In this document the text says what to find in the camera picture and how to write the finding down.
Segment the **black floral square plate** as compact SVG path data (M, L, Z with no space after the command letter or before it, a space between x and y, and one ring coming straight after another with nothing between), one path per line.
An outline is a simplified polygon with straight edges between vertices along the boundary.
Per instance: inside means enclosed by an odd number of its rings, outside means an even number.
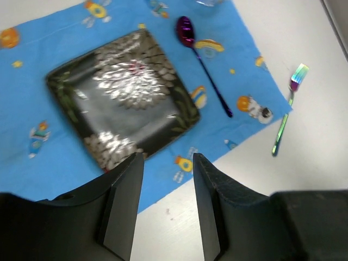
M135 152L154 155L200 119L175 68L146 29L59 66L46 84L104 171Z

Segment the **blue cartoon print cloth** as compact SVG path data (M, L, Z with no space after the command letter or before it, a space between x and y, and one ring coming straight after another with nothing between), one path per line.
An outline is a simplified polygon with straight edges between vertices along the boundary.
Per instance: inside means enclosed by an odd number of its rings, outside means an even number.
M260 52L234 4L213 8L195 1L166 1L168 18L149 1L111 1L108 22L86 26L82 4L19 24L20 42L1 49L1 191L33 201L53 199L96 178L91 159L48 93L46 74L70 59L145 26L157 39L199 105L201 119L187 134L145 164L139 210L191 178L175 163L201 152L217 160L290 111L270 72L256 65ZM229 118L193 51L176 35L190 18L195 50L233 112Z

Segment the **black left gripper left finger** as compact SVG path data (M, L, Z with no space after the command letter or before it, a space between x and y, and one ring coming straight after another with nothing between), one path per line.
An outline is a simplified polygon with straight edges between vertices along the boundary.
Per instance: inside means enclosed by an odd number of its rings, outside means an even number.
M134 153L81 187L39 201L43 260L129 260L143 172L143 156Z

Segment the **purple metallic spoon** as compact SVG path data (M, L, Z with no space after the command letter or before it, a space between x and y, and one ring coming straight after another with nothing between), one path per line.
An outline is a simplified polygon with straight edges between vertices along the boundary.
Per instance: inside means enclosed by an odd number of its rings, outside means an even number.
M198 51L195 50L195 31L194 31L194 26L190 20L190 18L188 18L187 16L180 16L177 19L176 22L176 35L178 40L180 41L180 43L191 49L193 51L193 53L195 54L195 56L197 57L198 61L200 62L205 74L207 75L220 103L221 106L223 107L225 113L227 114L227 116L229 118L233 117L233 112L231 111L230 107L228 106L228 104L226 103L225 99L223 98L223 96L221 95L219 89L217 88L216 84L214 83L212 77L210 76L207 68L205 67L205 64L202 60L202 58L200 57L200 55L198 54Z

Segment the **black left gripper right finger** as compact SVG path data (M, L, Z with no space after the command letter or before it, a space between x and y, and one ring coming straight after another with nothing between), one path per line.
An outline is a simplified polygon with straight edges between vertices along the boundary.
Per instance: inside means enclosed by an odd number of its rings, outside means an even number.
M262 260L272 220L267 196L194 154L194 186L205 260Z

